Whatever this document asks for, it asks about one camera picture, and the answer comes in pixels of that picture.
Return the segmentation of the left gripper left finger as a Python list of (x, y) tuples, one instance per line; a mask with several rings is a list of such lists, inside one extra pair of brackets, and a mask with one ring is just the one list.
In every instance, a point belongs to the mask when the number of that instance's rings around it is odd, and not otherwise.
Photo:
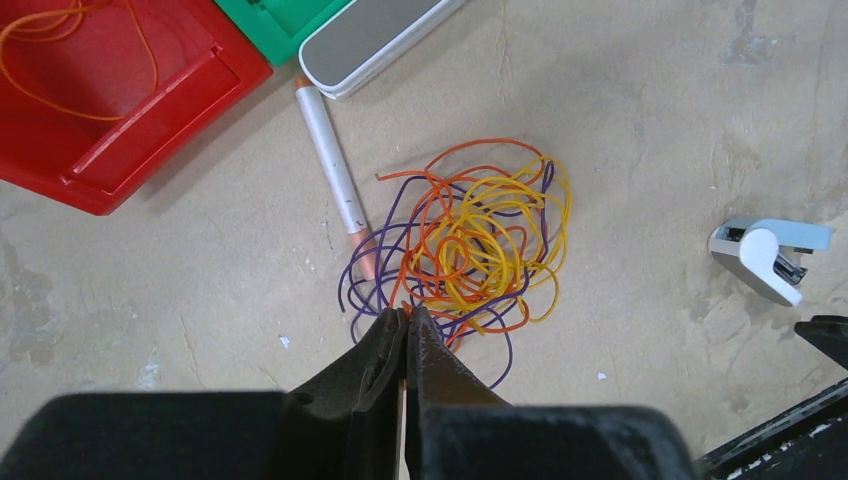
[(5, 479), (394, 479), (406, 316), (296, 389), (56, 397), (1, 460)]

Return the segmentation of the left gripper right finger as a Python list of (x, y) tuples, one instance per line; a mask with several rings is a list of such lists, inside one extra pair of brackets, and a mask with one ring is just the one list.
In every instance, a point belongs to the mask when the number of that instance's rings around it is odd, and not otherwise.
[(695, 479), (688, 447), (642, 406), (516, 406), (440, 340), (424, 308), (407, 337), (405, 460), (413, 479)]

